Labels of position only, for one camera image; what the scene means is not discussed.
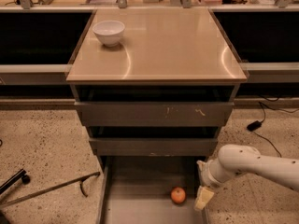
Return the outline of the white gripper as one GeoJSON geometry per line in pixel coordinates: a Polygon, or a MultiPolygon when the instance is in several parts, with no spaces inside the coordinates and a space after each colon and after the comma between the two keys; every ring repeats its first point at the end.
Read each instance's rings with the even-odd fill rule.
{"type": "Polygon", "coordinates": [[[217,188],[225,181],[225,172],[218,159],[207,162],[198,161],[199,177],[201,183],[206,186],[200,186],[197,190],[197,196],[194,201],[194,209],[202,211],[211,201],[215,192],[210,188],[217,188]]]}

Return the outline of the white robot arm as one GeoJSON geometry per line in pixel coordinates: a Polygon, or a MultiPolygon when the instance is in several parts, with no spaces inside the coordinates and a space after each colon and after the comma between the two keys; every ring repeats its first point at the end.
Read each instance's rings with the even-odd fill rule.
{"type": "Polygon", "coordinates": [[[265,156],[251,146],[225,145],[215,159],[198,161],[200,183],[194,209],[202,211],[215,189],[245,174],[255,174],[288,189],[299,191],[299,160],[265,156]]]}

